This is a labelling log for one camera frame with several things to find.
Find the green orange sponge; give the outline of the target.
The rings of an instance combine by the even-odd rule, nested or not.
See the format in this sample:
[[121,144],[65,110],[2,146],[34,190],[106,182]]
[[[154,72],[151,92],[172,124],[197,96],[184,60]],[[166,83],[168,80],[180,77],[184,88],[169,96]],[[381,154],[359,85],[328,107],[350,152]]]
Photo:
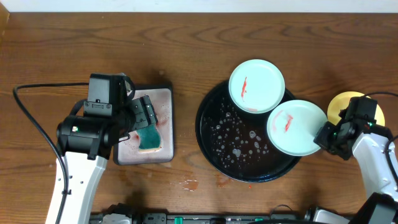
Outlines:
[[160,150],[161,136],[155,124],[137,130],[139,137],[139,151],[143,153],[156,152]]

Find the yellow plate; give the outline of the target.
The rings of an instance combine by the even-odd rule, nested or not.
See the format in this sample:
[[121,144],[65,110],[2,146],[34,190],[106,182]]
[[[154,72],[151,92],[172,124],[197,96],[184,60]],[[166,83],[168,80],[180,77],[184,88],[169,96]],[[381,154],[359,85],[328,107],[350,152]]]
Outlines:
[[[341,110],[344,110],[348,107],[350,99],[352,97],[363,96],[363,95],[364,93],[360,93],[357,91],[346,91],[335,96],[328,105],[327,109],[328,121],[333,123],[334,125],[337,125],[338,122],[341,120],[339,113]],[[376,108],[375,120],[376,124],[385,126],[386,121],[384,113],[382,112],[382,109],[379,105],[377,105]]]

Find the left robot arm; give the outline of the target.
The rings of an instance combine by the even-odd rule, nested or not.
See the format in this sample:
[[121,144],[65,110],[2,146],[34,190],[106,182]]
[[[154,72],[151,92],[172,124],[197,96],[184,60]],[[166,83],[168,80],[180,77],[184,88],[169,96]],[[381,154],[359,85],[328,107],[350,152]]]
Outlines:
[[88,223],[95,192],[111,150],[135,132],[140,153],[158,150],[161,137],[149,96],[111,104],[79,101],[57,128],[56,181],[47,223]]

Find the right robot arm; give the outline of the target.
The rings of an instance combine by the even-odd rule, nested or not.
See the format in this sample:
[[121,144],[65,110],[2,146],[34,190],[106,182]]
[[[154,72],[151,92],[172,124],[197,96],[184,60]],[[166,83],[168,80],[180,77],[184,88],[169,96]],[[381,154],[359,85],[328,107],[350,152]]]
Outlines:
[[312,223],[394,223],[397,221],[397,159],[389,128],[376,123],[377,101],[366,96],[350,99],[340,121],[326,122],[314,142],[330,154],[354,157],[361,170],[367,201],[352,217],[318,208]]

